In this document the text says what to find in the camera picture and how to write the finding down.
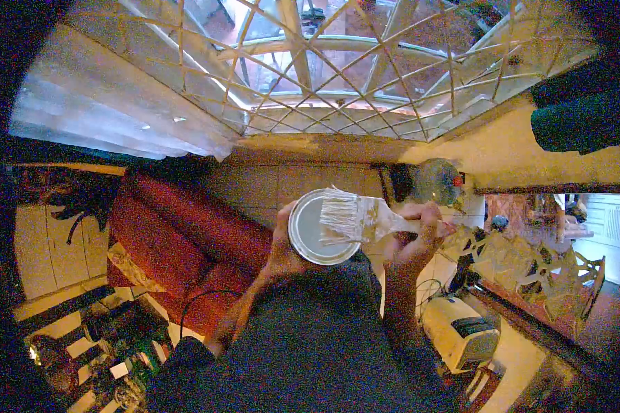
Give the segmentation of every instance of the bottle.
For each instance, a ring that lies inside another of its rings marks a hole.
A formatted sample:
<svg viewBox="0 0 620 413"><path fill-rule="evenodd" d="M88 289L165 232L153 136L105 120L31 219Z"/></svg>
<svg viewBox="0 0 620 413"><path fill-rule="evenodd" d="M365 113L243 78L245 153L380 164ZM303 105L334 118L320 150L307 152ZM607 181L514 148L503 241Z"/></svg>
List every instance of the bottle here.
<svg viewBox="0 0 620 413"><path fill-rule="evenodd" d="M428 159L412 167L411 179L411 195L416 202L434 201L457 209L464 182L462 174L447 159Z"/></svg>

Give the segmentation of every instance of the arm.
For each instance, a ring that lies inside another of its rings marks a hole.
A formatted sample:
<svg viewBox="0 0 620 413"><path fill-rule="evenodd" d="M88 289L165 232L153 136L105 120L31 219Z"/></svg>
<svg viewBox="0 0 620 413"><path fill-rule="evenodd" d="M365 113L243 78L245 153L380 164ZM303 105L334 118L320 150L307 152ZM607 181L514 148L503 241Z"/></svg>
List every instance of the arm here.
<svg viewBox="0 0 620 413"><path fill-rule="evenodd" d="M416 320L416 278L443 242L436 235L441 213L434 202L409 203L399 213L406 219L420 219L422 230L415 239L413 234L397 233L386 246L383 326L396 351L421 344ZM448 234L454 232L452 227L448 229Z"/></svg>
<svg viewBox="0 0 620 413"><path fill-rule="evenodd" d="M308 269L318 267L316 264L303 260L289 242L287 225L289 214L295 203L289 203L278 212L276 228L273 230L271 254L269 254L265 267L240 300L227 312L213 335L207 338L206 346L216 357L227 350L246 328L257 298L276 285L302 276Z"/></svg>

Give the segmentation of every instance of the yellow wall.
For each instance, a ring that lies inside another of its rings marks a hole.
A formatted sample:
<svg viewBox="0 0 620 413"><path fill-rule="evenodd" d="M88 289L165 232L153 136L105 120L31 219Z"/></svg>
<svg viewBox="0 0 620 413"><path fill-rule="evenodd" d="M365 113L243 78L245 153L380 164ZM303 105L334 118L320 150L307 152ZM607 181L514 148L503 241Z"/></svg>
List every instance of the yellow wall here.
<svg viewBox="0 0 620 413"><path fill-rule="evenodd" d="M480 188L559 183L620 183L620 147L580 156L578 152L545 152L530 127L535 106L527 96L516 96L484 114L484 125L465 124L430 144L379 138L290 134L243 139L233 159L271 159L323 162L420 163L443 157L474 176Z"/></svg>

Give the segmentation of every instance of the paint can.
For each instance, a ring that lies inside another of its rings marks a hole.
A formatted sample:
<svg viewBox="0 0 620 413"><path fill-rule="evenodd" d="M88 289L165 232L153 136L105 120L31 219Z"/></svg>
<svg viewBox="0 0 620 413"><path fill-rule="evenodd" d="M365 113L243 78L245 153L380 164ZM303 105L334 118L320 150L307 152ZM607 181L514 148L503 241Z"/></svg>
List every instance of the paint can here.
<svg viewBox="0 0 620 413"><path fill-rule="evenodd" d="M360 248L360 243L324 245L321 237L321 206L324 190L303 195L289 214L288 234L292 247L304 259L319 265L335 265L346 261Z"/></svg>

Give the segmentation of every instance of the red cushion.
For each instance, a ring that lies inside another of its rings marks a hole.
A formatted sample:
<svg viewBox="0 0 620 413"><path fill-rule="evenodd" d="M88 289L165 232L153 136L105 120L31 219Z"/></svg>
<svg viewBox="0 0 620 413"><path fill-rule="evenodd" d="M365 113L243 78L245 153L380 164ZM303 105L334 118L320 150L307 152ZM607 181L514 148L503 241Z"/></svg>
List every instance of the red cushion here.
<svg viewBox="0 0 620 413"><path fill-rule="evenodd" d="M244 293L248 289L248 283L243 281L245 279L237 269L225 264L216 264L195 295L216 289L229 289ZM176 324L181 322L184 306L189 302L188 300L179 300L168 293L149 293L149 295L165 308L170 321ZM238 299L239 297L228 293L207 294L195 299L184 317L184 327L200 335L211 334Z"/></svg>
<svg viewBox="0 0 620 413"><path fill-rule="evenodd" d="M144 204L215 261L232 264L250 277L265 265L272 232L225 203L143 175L130 185Z"/></svg>
<svg viewBox="0 0 620 413"><path fill-rule="evenodd" d="M187 287L211 269L197 246L129 196L124 186L113 203L110 225L135 265L174 297L183 299Z"/></svg>

